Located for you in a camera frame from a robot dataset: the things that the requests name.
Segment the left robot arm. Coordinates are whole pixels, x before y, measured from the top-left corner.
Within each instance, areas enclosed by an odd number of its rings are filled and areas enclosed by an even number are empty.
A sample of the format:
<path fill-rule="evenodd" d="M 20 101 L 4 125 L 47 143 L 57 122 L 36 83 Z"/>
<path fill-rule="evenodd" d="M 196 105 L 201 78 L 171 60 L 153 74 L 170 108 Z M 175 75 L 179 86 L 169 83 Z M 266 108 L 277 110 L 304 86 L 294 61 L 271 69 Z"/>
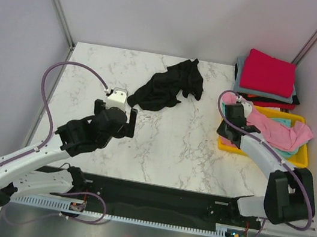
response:
<path fill-rule="evenodd" d="M 80 197 L 87 192 L 78 167 L 45 173 L 39 169 L 59 160 L 103 149 L 112 138 L 132 138 L 137 110 L 125 113 L 124 103 L 96 100 L 94 114 L 58 127 L 50 140 L 0 157 L 0 207 L 27 195 L 55 194 Z"/>

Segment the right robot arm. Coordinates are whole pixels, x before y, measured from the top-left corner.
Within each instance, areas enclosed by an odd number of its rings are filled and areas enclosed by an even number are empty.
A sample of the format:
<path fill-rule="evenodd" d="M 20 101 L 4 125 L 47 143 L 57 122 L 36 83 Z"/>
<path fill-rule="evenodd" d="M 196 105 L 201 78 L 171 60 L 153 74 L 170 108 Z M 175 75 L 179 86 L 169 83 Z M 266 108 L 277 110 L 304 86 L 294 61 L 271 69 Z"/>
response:
<path fill-rule="evenodd" d="M 230 223 L 239 225 L 248 217 L 267 219 L 295 230 L 311 227 L 315 216 L 313 175 L 308 168 L 294 166 L 269 144 L 263 132 L 247 122 L 244 103 L 218 101 L 222 117 L 217 134 L 228 139 L 249 156 L 267 179 L 263 196 L 240 196 L 227 209 Z"/>

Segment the folded dark red t-shirt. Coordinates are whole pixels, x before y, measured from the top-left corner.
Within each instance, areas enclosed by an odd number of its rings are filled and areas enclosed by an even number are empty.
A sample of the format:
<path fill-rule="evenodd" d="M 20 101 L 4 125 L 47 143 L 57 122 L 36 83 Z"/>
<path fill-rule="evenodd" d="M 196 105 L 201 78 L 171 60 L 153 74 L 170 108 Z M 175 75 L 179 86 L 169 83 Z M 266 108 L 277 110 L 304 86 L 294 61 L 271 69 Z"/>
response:
<path fill-rule="evenodd" d="M 259 97 L 255 95 L 248 95 L 245 93 L 240 93 L 239 95 L 245 98 L 245 100 L 259 107 L 272 107 L 272 108 L 275 107 L 275 108 L 286 109 L 286 110 L 294 110 L 295 107 L 297 106 L 297 104 L 284 103 L 274 99 L 263 98 L 263 97 Z"/>

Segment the pink t-shirt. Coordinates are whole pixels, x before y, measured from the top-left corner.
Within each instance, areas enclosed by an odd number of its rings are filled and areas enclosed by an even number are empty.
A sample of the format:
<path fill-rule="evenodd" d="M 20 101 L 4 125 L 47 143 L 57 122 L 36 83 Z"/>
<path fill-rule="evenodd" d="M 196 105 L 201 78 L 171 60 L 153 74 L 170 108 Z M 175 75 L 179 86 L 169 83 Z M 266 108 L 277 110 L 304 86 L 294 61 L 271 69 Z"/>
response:
<path fill-rule="evenodd" d="M 222 97 L 223 104 L 235 104 L 237 96 L 225 93 Z M 296 121 L 293 127 L 288 127 L 258 112 L 254 107 L 247 121 L 247 125 L 254 125 L 259 129 L 265 140 L 274 148 L 292 152 L 307 144 L 314 135 L 308 125 Z"/>

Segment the folded grey t-shirt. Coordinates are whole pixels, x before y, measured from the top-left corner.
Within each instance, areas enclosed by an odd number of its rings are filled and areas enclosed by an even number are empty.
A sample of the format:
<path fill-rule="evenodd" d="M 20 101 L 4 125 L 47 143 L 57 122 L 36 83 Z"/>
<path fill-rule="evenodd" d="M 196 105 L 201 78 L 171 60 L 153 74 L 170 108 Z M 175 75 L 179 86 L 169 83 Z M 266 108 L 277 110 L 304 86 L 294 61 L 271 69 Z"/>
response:
<path fill-rule="evenodd" d="M 294 97 L 297 97 L 296 90 L 293 88 L 292 95 L 289 98 L 284 98 L 279 95 L 274 95 L 262 91 L 256 91 L 252 89 L 245 89 L 240 86 L 240 80 L 241 80 L 241 73 L 243 70 L 243 65 L 246 60 L 246 56 L 239 56 L 237 58 L 237 61 L 235 63 L 235 70 L 234 70 L 234 75 L 235 75 L 235 83 L 234 83 L 234 91 L 238 93 L 245 93 L 245 94 L 252 94 L 252 95 L 257 95 L 259 97 L 266 97 L 266 98 L 271 98 L 273 100 L 281 101 L 287 104 L 293 103 Z"/>

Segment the teal t-shirt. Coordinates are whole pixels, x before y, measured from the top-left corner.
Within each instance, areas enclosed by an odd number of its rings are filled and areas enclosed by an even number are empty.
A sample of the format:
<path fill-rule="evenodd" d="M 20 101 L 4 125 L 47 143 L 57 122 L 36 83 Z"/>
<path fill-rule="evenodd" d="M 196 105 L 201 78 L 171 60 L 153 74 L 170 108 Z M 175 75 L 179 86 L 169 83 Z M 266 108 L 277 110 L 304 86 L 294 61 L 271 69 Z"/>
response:
<path fill-rule="evenodd" d="M 305 146 L 313 134 L 301 116 L 256 107 L 249 124 L 255 125 L 283 158 L 292 163 L 306 161 L 301 154 L 306 154 Z"/>

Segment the yellow plastic bin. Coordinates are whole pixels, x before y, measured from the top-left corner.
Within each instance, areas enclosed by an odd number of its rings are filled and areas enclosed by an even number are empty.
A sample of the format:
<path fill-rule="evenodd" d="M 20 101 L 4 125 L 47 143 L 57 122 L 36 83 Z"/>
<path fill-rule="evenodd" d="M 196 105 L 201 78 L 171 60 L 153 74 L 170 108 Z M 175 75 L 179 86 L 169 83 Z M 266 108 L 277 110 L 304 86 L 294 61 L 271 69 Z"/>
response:
<path fill-rule="evenodd" d="M 309 162 L 307 144 L 305 146 L 306 154 L 301 154 L 301 158 L 304 158 L 306 161 L 296 161 L 292 163 L 279 155 L 279 153 L 277 153 L 277 151 L 265 140 L 265 137 L 261 133 L 253 133 L 252 136 L 243 136 L 240 142 L 240 147 L 237 147 L 234 143 L 231 143 L 231 141 L 224 137 L 219 137 L 218 148 L 222 151 L 246 155 L 249 156 L 251 159 L 255 159 L 258 157 L 263 159 L 266 156 L 270 156 L 271 158 L 275 158 L 278 162 L 289 162 L 297 168 L 306 168 Z"/>

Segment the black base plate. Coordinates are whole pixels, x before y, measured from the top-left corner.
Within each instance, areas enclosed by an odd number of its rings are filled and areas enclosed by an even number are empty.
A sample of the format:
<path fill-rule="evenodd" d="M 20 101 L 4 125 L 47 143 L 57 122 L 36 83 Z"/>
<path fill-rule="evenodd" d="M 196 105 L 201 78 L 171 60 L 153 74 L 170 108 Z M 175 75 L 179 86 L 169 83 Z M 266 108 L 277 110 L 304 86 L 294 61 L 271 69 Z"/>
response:
<path fill-rule="evenodd" d="M 217 224 L 257 230 L 256 217 L 242 217 L 231 197 L 82 173 L 89 192 L 86 211 L 136 221 L 215 231 Z"/>

